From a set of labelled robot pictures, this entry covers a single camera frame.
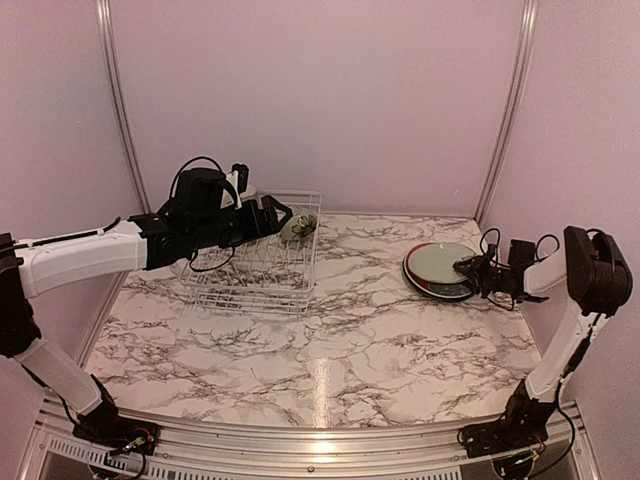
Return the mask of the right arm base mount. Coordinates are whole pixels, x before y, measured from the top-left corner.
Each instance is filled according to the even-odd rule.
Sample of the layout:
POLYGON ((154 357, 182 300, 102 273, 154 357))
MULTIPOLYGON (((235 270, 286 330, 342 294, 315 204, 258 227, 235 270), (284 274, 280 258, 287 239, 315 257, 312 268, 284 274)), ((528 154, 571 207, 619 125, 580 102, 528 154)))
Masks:
POLYGON ((498 479, 528 479, 546 450, 547 439, 545 428, 508 430, 503 419, 467 425, 457 433, 468 458, 490 457, 498 479))

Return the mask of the black striped plate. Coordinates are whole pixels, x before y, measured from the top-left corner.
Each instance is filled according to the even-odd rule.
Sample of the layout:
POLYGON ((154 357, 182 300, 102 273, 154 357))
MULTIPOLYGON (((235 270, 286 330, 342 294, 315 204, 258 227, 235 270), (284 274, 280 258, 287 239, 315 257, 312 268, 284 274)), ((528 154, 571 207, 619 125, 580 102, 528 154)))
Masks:
POLYGON ((466 281, 452 284, 430 282, 418 277, 406 266, 403 267, 403 276, 416 291, 437 301, 456 303, 474 296, 474 292, 466 281))

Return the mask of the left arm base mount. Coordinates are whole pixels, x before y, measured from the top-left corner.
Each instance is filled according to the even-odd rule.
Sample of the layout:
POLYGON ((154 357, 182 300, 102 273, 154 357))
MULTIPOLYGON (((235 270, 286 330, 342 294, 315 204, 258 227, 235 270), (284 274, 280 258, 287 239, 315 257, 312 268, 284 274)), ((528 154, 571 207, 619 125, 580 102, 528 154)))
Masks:
POLYGON ((70 417, 70 421, 74 425, 75 437, 109 447, 109 459, 132 452, 138 453, 141 456, 141 467, 131 479, 141 479, 146 473, 147 457, 154 454, 160 433, 160 427, 156 423, 120 416, 98 426, 81 418, 74 420, 70 417))

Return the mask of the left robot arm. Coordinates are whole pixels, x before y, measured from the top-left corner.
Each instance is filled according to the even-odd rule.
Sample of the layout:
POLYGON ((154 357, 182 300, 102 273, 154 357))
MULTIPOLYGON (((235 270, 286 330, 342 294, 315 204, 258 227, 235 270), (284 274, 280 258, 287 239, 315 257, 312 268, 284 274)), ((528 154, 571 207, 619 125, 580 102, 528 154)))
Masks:
POLYGON ((151 271, 179 260, 192 262, 207 248, 235 250, 275 235, 292 218, 271 195, 251 197, 249 169, 224 172, 207 156, 188 160, 155 213, 109 225, 16 241, 1 236, 1 354, 53 390, 77 415, 83 431, 106 445, 125 438, 126 421, 106 388, 58 346, 44 340, 30 301, 67 284, 102 275, 151 271))

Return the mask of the floral ceramic mug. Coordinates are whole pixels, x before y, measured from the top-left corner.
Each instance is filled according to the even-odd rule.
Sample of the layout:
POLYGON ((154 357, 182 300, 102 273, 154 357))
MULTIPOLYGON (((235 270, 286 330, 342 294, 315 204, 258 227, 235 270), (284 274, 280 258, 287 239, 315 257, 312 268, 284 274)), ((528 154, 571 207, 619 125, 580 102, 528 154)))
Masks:
POLYGON ((259 201, 258 189, 254 185, 248 184, 246 187, 246 190, 241 193, 240 197, 243 202, 249 201, 249 200, 255 200, 256 202, 258 202, 259 201))

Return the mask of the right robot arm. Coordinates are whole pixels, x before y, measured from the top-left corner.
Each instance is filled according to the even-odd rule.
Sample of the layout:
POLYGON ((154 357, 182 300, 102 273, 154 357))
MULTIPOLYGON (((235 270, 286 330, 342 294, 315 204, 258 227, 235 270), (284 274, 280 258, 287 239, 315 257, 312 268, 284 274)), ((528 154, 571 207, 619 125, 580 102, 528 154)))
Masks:
POLYGON ((471 456, 546 439, 546 424, 560 409, 565 384, 599 330, 632 293, 631 270, 614 238, 600 229, 568 226, 552 254, 541 258, 537 249, 533 242, 512 241, 510 260, 503 265, 495 261, 497 247, 491 244, 482 254, 453 265, 483 298, 504 293, 516 303, 543 303, 556 286, 566 289, 563 318, 550 344, 504 412, 460 430, 459 441, 471 456))

